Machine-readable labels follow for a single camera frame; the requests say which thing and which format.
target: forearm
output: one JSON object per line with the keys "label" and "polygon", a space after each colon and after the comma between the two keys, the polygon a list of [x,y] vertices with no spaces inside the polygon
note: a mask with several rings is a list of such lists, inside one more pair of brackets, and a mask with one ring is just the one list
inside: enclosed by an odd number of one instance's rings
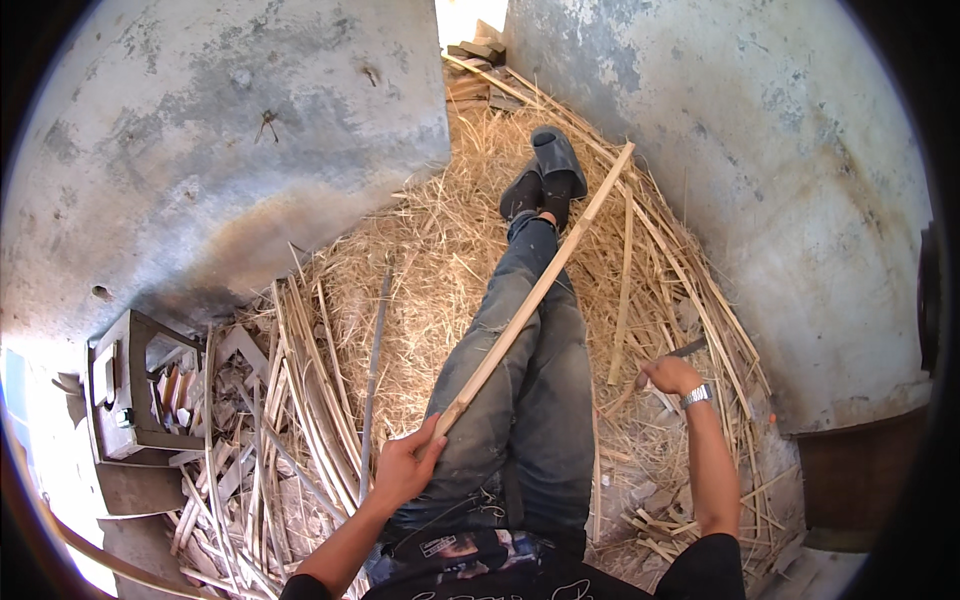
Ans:
{"label": "forearm", "polygon": [[342,597],[391,513],[369,496],[346,523],[300,563],[297,574],[320,581],[331,598]]}
{"label": "forearm", "polygon": [[693,511],[703,535],[726,533],[737,537],[740,489],[720,421],[709,402],[686,409],[690,439],[690,489]]}

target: dirty blue jeans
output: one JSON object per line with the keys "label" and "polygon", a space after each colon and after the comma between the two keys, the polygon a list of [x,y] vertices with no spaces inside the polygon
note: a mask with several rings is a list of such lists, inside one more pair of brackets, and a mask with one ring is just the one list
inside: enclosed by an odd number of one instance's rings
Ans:
{"label": "dirty blue jeans", "polygon": [[[480,309],[437,378],[427,416],[442,412],[463,389],[557,252],[553,225],[532,210],[515,216],[507,241]],[[433,479],[394,513],[381,539],[506,528],[503,468],[509,454],[523,504],[521,529],[580,538],[582,554],[593,469],[590,399],[584,319],[561,271],[447,433]]]}

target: wristwatch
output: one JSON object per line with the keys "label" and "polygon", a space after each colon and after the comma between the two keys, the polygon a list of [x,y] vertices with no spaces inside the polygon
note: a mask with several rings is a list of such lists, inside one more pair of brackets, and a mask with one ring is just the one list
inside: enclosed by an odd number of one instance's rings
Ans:
{"label": "wristwatch", "polygon": [[680,407],[684,410],[694,402],[699,402],[700,400],[709,400],[713,397],[713,394],[710,393],[710,386],[706,383],[697,386],[693,389],[692,392],[684,396],[680,400]]}

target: concrete wall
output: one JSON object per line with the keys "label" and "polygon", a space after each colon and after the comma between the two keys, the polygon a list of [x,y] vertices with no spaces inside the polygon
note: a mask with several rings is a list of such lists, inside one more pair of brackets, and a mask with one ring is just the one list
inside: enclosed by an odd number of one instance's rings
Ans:
{"label": "concrete wall", "polygon": [[3,343],[76,368],[128,306],[229,314],[448,160],[437,43],[430,0],[102,2],[12,169]]}
{"label": "concrete wall", "polygon": [[924,171],[838,3],[512,0],[504,34],[522,75],[637,143],[755,335],[781,432],[926,402]]}

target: t-shirt sleeve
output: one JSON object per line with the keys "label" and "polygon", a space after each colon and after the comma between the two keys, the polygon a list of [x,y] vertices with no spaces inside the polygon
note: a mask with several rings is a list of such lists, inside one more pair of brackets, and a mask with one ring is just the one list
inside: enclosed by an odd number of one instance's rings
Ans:
{"label": "t-shirt sleeve", "polygon": [[330,592],[313,577],[300,574],[287,580],[280,600],[330,600]]}
{"label": "t-shirt sleeve", "polygon": [[690,545],[657,585],[659,600],[746,597],[740,572],[740,544],[727,534],[712,534]]}

